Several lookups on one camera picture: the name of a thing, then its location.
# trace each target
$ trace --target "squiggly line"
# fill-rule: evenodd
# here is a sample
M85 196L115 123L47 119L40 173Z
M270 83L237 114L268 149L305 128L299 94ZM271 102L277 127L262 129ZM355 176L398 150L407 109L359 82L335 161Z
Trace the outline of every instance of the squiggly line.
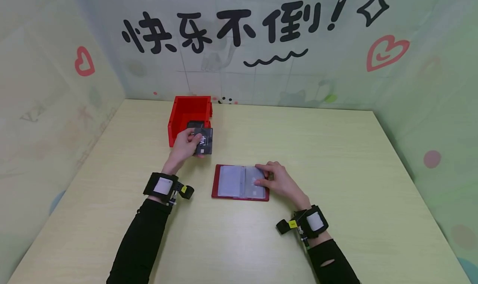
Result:
M271 58L271 60L268 60L266 62L262 61L261 59L255 61L253 64L249 64L247 63L246 61L244 61L244 65L247 66L247 67L254 67L254 66L257 66L257 64L262 64L262 65L269 65L270 63L272 63L273 61L279 61L279 62L285 62L287 60L289 60L289 58L291 56L293 57L296 57L296 58L300 58L302 56L304 56L305 54L307 54L307 52L309 51L308 48L306 48L303 52L301 52L300 54L296 54L295 52L291 51L289 52L289 54L287 55L287 57L285 58L280 58L279 56L275 55L274 57Z

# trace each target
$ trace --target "tabletop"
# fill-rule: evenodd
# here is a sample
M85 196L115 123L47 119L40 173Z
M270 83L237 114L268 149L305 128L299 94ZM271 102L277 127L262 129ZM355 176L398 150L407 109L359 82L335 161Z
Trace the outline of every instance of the tabletop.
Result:
M10 284L104 283L151 172L169 153L173 103L125 100L19 264ZM213 154L178 176L179 198L150 283L315 283L292 208L211 198L216 164L279 161L320 206L362 283L469 284L369 111L213 105Z

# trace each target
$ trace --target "wall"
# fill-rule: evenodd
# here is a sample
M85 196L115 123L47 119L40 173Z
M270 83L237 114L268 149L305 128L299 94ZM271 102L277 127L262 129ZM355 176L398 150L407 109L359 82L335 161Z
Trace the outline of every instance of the wall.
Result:
M478 283L476 0L77 1L128 98L374 110Z
M0 283L6 283L124 92L73 0L0 0L0 23Z
M455 0L417 36L376 103L381 124L472 284L478 283L478 4ZM456 23L455 18L462 16Z

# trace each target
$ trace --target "red plastic bin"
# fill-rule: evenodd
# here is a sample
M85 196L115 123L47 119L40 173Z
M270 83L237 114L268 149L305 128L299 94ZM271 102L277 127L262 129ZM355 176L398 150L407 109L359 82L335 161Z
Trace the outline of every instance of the red plastic bin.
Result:
M182 132L192 120L204 121L204 127L211 128L211 96L176 96L169 117L169 146L174 145L178 133Z

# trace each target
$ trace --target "black card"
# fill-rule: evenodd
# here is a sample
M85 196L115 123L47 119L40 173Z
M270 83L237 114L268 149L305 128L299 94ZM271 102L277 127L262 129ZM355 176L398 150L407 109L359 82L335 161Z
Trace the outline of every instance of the black card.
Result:
M212 128L196 128L194 135L202 134L201 142L196 147L195 154L212 154Z

